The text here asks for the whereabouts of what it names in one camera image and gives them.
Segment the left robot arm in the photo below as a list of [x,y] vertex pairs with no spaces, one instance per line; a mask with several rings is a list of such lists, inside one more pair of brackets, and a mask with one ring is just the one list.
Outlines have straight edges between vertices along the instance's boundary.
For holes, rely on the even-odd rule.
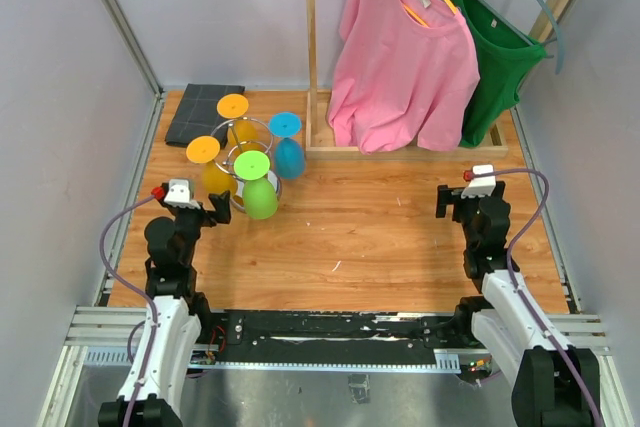
[[[204,208],[193,198],[184,179],[172,179],[151,195],[124,208],[110,219],[99,240],[105,269],[146,303],[145,320],[129,375],[117,399],[101,405],[100,426],[181,426],[180,406],[189,362],[196,343],[215,330],[206,295],[196,290],[197,272],[192,265],[195,247],[204,227],[231,221],[232,194],[210,194],[213,206]],[[169,217],[147,224],[144,237],[146,285],[136,287],[116,272],[105,253],[105,238],[124,215],[151,201],[166,208]]]

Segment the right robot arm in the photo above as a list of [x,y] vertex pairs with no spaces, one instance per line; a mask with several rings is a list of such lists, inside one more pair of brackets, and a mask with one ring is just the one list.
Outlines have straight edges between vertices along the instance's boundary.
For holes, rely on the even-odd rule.
[[460,300],[445,325],[466,347],[482,344],[511,387],[519,426],[600,426],[600,369],[546,316],[507,245],[504,183],[437,189],[436,215],[450,214],[465,238],[463,267],[478,294]]

